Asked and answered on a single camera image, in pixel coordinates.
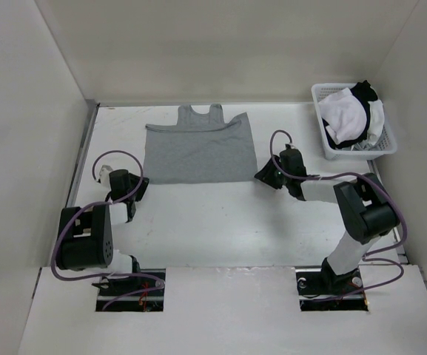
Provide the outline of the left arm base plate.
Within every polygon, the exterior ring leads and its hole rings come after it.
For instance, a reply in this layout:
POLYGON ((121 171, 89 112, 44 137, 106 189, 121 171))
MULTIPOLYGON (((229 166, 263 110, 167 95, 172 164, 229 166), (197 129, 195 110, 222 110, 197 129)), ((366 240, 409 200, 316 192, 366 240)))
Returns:
POLYGON ((102 277, 92 286, 97 288, 96 312, 162 312, 164 288, 157 279, 166 280, 165 269, 145 270, 150 277, 102 277))

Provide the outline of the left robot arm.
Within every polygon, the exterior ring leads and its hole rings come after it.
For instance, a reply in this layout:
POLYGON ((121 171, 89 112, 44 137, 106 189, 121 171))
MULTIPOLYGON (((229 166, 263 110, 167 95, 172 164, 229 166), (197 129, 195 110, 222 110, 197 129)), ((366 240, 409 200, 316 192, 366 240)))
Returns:
POLYGON ((113 277, 125 294, 136 294, 143 274, 135 257, 114 247, 112 228, 133 221, 149 178, 105 166, 98 182, 108 184, 104 200, 62 209, 50 267, 59 280, 113 277))

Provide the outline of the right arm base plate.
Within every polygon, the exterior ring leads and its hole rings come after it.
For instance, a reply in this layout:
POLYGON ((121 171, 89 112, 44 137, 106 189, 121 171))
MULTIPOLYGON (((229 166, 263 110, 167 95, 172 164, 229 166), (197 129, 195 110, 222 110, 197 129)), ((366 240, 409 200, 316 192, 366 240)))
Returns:
POLYGON ((349 295, 363 287, 358 269, 339 276, 332 285, 326 283, 319 268, 299 268, 295 276, 301 311, 368 311, 363 291, 349 295))

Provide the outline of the grey tank top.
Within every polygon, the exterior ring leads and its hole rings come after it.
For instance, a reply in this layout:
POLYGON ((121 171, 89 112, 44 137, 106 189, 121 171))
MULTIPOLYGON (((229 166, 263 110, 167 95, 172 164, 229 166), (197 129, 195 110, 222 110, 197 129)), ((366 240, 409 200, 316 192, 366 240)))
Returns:
POLYGON ((174 125, 147 124, 144 175, 157 185, 235 183, 258 170, 248 115, 226 122, 220 104, 207 113, 178 108, 174 125))

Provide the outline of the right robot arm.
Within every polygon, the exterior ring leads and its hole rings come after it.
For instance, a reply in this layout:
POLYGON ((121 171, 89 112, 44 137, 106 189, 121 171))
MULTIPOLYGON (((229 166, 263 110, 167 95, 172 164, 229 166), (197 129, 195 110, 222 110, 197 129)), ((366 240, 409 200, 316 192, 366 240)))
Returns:
POLYGON ((358 266, 366 260, 369 249, 400 224, 396 208, 376 175, 310 175, 300 151, 286 145, 279 155, 271 156, 255 179, 273 189, 286 188, 297 200, 333 203, 339 208, 343 236, 323 260, 317 276, 298 278, 300 294, 315 302, 326 302, 367 291, 358 266))

